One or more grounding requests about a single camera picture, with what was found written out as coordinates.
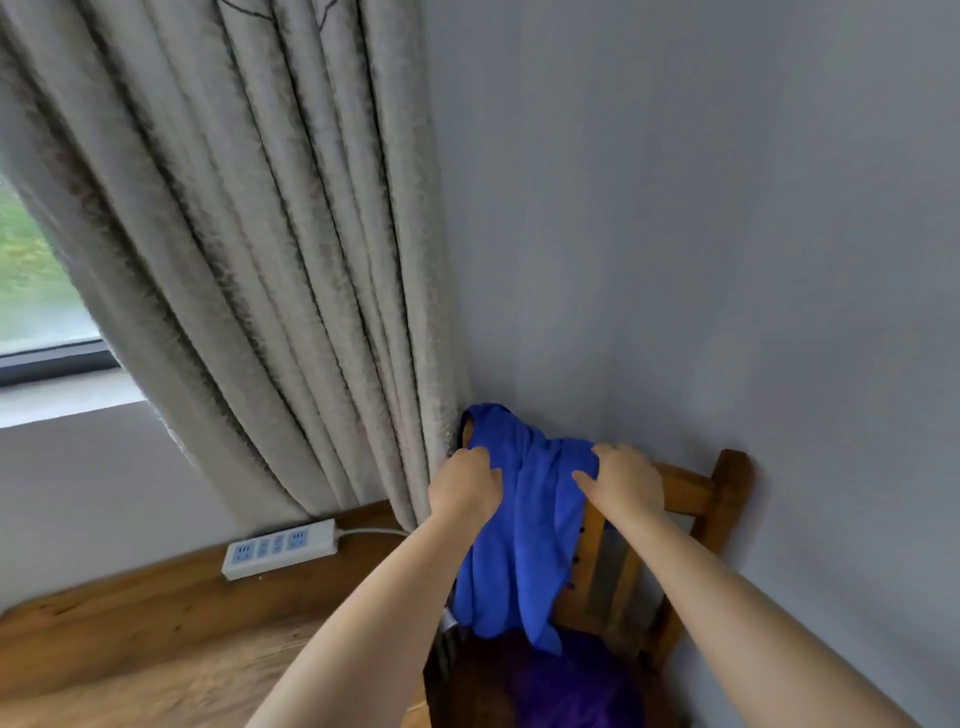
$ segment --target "person's left hand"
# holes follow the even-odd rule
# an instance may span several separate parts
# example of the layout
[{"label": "person's left hand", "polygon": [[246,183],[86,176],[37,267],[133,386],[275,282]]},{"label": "person's left hand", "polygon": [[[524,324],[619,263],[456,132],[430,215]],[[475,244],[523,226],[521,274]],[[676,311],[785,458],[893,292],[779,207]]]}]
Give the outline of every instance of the person's left hand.
[{"label": "person's left hand", "polygon": [[430,508],[441,517],[489,521],[503,500],[503,473],[490,469],[486,448],[458,449],[430,482]]}]

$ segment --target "white cable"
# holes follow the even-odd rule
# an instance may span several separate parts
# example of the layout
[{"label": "white cable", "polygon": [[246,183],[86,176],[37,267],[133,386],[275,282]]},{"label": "white cable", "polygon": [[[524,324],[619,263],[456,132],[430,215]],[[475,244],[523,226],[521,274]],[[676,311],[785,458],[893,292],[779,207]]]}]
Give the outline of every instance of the white cable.
[{"label": "white cable", "polygon": [[337,539],[340,539],[341,536],[352,536],[354,533],[390,533],[395,536],[402,536],[406,538],[410,534],[406,531],[401,531],[398,528],[348,528],[346,531],[337,530]]}]

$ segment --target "glass pane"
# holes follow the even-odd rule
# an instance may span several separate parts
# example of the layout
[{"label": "glass pane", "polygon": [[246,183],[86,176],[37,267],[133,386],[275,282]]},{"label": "glass pane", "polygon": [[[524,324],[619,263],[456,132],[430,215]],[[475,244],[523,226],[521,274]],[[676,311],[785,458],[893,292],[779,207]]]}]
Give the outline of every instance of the glass pane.
[{"label": "glass pane", "polygon": [[33,218],[0,177],[0,355],[99,338]]}]

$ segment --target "gray curtain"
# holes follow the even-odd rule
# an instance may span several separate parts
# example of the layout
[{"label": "gray curtain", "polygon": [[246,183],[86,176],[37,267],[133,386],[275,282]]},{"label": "gray curtain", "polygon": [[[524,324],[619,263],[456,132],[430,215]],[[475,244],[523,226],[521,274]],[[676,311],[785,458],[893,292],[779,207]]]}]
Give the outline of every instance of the gray curtain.
[{"label": "gray curtain", "polygon": [[0,168],[250,528],[390,499],[462,393],[417,0],[0,0]]}]

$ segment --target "curtain fold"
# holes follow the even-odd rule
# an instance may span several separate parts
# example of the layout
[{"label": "curtain fold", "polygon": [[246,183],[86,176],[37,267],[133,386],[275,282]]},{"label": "curtain fold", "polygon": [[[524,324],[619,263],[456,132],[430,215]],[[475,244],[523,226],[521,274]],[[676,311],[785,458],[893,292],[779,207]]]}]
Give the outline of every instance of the curtain fold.
[{"label": "curtain fold", "polygon": [[0,168],[196,467],[250,528],[422,521],[466,392],[416,0],[0,10]]}]

